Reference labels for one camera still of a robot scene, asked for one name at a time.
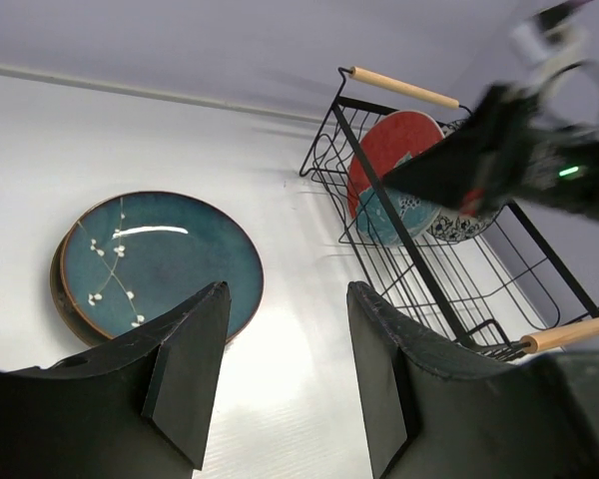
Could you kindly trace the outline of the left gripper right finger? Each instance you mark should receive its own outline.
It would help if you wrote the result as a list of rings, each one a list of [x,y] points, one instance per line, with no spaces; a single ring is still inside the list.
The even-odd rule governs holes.
[[[361,281],[347,316],[376,478],[599,478],[599,351],[467,349]]]

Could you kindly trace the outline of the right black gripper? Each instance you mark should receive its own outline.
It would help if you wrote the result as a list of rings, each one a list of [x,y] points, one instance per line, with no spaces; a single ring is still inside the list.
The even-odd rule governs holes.
[[[599,127],[536,128],[539,116],[536,95],[492,84],[454,132],[382,185],[470,216],[519,199],[599,223]]]

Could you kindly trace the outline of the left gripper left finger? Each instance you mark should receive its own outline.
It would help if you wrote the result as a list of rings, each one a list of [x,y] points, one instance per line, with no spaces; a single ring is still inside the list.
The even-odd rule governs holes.
[[[49,368],[0,371],[0,478],[190,478],[203,466],[230,290]]]

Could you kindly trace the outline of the dark teal blossom plate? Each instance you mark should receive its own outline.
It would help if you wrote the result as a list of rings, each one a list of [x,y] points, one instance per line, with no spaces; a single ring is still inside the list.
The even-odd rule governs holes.
[[[247,232],[218,208],[182,194],[140,191],[104,200],[64,238],[64,288],[78,313],[108,340],[215,281],[230,289],[227,338],[233,339],[264,295],[263,263]]]

